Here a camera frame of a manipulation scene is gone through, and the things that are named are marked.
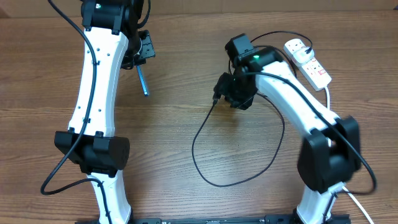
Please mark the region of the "blue Galaxy smartphone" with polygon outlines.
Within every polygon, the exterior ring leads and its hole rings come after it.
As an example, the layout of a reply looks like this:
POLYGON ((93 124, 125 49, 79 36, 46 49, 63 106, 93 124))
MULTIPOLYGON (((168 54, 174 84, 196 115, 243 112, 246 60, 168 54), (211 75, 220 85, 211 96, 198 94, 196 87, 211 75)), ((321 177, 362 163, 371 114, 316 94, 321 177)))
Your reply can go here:
POLYGON ((140 80, 141 87, 142 87, 142 90, 143 90, 143 94, 144 94, 144 96, 149 96, 150 93, 149 93, 149 89, 148 89, 148 86, 147 86, 147 82, 146 82, 146 78, 145 78, 145 75, 144 75, 144 71, 143 71, 143 69, 141 68, 140 65, 136 65, 136 69, 137 69, 137 74, 139 76, 139 80, 140 80))

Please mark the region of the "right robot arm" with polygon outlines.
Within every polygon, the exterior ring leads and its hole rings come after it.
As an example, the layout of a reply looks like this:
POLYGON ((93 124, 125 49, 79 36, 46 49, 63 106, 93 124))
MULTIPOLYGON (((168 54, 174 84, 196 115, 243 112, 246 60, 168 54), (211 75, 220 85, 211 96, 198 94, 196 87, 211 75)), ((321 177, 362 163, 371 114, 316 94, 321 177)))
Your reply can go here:
POLYGON ((301 72, 315 90, 331 81, 301 35, 279 50, 256 47, 245 34, 225 46, 233 73, 220 76, 213 98, 224 98, 233 108, 248 109, 254 95, 268 97, 302 137, 297 169, 305 184, 300 203, 290 215, 267 215, 266 223, 349 223, 348 215, 332 214, 337 196, 363 163, 359 125, 340 118, 321 104, 298 80, 301 72))

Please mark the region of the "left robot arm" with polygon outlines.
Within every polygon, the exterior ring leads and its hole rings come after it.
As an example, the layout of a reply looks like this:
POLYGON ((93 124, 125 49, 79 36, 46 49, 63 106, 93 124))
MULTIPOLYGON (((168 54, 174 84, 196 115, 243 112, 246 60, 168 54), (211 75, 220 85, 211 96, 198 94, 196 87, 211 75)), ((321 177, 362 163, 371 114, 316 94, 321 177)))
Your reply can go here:
POLYGON ((140 69, 155 56, 145 24, 149 1, 83 1, 85 42, 80 89, 66 131, 54 143, 64 161, 78 165, 95 191, 98 223, 132 223, 123 170, 130 151, 128 138, 117 137, 114 106, 121 70, 140 69))

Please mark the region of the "white charger plug adapter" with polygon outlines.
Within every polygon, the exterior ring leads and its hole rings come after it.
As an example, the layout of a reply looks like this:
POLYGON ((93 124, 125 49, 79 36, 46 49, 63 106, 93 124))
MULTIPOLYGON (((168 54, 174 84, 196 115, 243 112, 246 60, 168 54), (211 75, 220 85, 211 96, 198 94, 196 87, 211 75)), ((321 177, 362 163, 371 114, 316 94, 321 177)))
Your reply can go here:
POLYGON ((302 65, 306 64, 315 56, 315 52, 310 48, 302 48, 293 53, 293 58, 295 60, 295 64, 301 67, 302 65))

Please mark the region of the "white power strip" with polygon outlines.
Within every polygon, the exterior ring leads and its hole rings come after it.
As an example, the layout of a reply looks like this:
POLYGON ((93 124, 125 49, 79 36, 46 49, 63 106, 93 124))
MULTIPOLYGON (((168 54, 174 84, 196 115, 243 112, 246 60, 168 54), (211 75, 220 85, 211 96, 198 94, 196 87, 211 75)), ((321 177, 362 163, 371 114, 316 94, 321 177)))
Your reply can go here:
MULTIPOLYGON (((293 53, 306 47, 300 39, 292 39, 285 43, 284 51, 295 64, 293 53)), ((331 76, 315 57, 301 67, 296 66, 316 91, 324 89, 331 82, 331 76)))

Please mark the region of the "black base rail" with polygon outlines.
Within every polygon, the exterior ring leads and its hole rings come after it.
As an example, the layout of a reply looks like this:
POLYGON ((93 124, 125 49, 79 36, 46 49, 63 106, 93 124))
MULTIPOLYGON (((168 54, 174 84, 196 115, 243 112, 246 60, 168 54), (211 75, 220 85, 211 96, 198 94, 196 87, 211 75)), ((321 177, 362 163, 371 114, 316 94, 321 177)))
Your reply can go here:
POLYGON ((266 215, 264 217, 173 219, 141 218, 129 220, 128 224, 294 224, 300 223, 293 215, 266 215))

